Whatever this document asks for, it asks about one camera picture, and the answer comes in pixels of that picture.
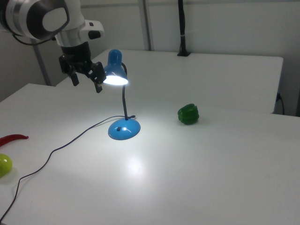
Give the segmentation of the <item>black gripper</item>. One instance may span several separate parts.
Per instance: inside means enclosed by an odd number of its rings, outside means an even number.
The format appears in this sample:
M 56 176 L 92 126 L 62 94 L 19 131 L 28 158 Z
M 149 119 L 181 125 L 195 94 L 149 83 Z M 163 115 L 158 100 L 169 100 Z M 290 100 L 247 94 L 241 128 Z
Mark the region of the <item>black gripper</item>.
M 94 82 L 96 93 L 103 88 L 103 81 L 106 79 L 104 68 L 101 62 L 92 62 L 88 42 L 73 46 L 61 47 L 63 54 L 59 57 L 60 67 L 63 73 L 67 74 L 73 86 L 79 84 L 77 73 L 86 75 Z

